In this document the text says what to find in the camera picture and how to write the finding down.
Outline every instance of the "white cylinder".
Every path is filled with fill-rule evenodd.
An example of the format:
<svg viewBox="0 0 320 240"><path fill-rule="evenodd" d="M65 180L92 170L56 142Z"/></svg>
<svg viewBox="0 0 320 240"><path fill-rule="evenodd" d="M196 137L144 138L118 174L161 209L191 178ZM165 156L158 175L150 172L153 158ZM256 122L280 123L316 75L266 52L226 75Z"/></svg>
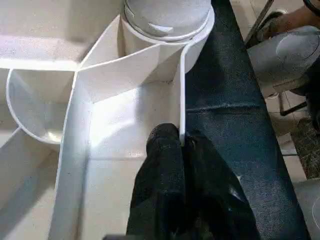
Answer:
<svg viewBox="0 0 320 240"><path fill-rule="evenodd" d="M205 27L210 9L210 0L125 0L129 23L162 41L192 38Z"/></svg>

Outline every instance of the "dark blue fabric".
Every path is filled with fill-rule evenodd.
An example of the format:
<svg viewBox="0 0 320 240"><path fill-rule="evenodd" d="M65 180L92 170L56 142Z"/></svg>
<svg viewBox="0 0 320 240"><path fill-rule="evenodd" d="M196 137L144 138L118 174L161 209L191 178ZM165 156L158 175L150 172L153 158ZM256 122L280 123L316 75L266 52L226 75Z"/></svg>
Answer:
<svg viewBox="0 0 320 240"><path fill-rule="evenodd" d="M232 7L212 6L214 29L186 75L187 131L206 135L239 176L261 239L310 239Z"/></svg>

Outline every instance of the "person's foot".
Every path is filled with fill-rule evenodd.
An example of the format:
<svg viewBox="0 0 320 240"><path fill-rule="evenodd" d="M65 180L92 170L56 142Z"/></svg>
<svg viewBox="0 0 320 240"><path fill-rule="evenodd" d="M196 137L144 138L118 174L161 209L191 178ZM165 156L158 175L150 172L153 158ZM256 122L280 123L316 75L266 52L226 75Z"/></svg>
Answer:
<svg viewBox="0 0 320 240"><path fill-rule="evenodd" d="M272 11L261 23L258 30L252 35L247 44L247 48L251 48L254 45L262 43L265 40L276 35L275 19L287 14L286 10L277 9Z"/></svg>

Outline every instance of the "black cloth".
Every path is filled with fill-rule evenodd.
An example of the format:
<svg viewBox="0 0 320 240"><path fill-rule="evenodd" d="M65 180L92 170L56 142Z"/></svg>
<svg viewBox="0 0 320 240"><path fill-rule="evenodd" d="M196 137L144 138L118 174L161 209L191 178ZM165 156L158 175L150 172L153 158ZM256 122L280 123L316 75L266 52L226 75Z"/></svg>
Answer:
<svg viewBox="0 0 320 240"><path fill-rule="evenodd" d="M148 240L259 240L237 176L199 132L182 148L177 128L157 126L134 182L127 236Z"/></svg>
<svg viewBox="0 0 320 240"><path fill-rule="evenodd" d="M232 7L186 74L186 128L199 130L240 179L263 240L310 239Z"/></svg>
<svg viewBox="0 0 320 240"><path fill-rule="evenodd" d="M185 173L177 128L169 123L157 126L146 153L134 182L126 234L169 240L185 220Z"/></svg>

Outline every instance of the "white plastic partition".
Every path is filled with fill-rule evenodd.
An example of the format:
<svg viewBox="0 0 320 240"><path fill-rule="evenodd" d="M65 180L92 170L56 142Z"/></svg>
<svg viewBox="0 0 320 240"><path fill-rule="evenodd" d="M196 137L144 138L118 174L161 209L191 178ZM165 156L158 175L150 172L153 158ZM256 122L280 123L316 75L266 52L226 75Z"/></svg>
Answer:
<svg viewBox="0 0 320 240"><path fill-rule="evenodd" d="M70 63L73 44L62 61L29 48L18 58L0 52L0 239L124 234L149 133L174 123L184 141L185 73L214 25L213 9L193 39L167 43L138 33L117 8L122 0L105 2L106 29L79 64Z"/></svg>

